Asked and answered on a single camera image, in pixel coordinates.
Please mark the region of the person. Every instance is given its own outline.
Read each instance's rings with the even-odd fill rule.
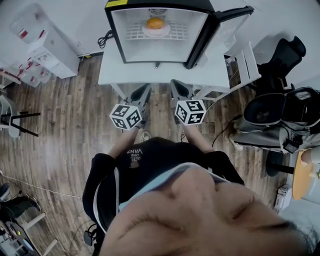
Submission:
[[[188,143],[154,137],[134,144],[138,130],[92,159],[82,201],[105,233],[100,256],[307,253],[304,236],[244,186],[196,126],[183,126]]]
[[[12,221],[20,217],[27,209],[36,208],[41,212],[41,207],[34,197],[24,196],[15,197],[11,200],[0,202],[0,220],[3,222]]]

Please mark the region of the power cord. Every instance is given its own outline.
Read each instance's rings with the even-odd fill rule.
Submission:
[[[112,32],[112,30],[109,30],[104,37],[100,37],[98,39],[98,45],[101,49],[105,48],[106,46],[106,41],[110,38],[114,37],[114,33]]]
[[[214,146],[214,143],[216,142],[216,140],[218,139],[218,137],[219,137],[221,134],[223,134],[223,133],[226,131],[226,129],[228,129],[229,125],[230,125],[233,121],[238,120],[239,118],[241,118],[242,116],[243,116],[242,114],[238,114],[237,116],[235,116],[234,118],[231,119],[231,121],[230,121],[230,122],[228,123],[228,125],[222,130],[222,132],[220,132],[220,133],[215,137],[215,139],[214,139],[213,142],[212,142],[212,147]]]

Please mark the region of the wooden floor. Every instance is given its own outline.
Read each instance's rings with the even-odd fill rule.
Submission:
[[[37,88],[14,85],[8,90],[8,97],[20,111],[41,112],[41,116],[22,121],[23,127],[38,132],[39,137],[23,133],[20,138],[12,139],[6,130],[0,131],[0,169],[4,175],[52,191],[82,196],[92,157],[96,153],[107,153],[121,135],[109,119],[119,97],[111,86],[98,85],[101,60],[99,56],[83,61],[77,77],[53,78]],[[168,87],[158,84],[152,88],[147,129],[152,136],[180,141],[181,129],[174,123]],[[234,116],[243,112],[253,97],[251,89],[242,88],[217,102],[199,127],[202,134],[212,142]],[[272,207],[276,190],[285,183],[286,176],[267,177],[263,168],[266,154],[253,148],[236,151],[228,139],[231,132],[232,127],[217,139],[214,148],[229,155],[246,186]],[[42,253],[57,238],[58,243],[49,255],[91,254],[92,248],[83,240],[83,232],[91,221],[80,198],[51,193],[17,181],[12,188],[10,196],[21,189],[35,196],[47,214],[30,229],[31,237]],[[19,221],[31,220],[37,214],[30,209]]]

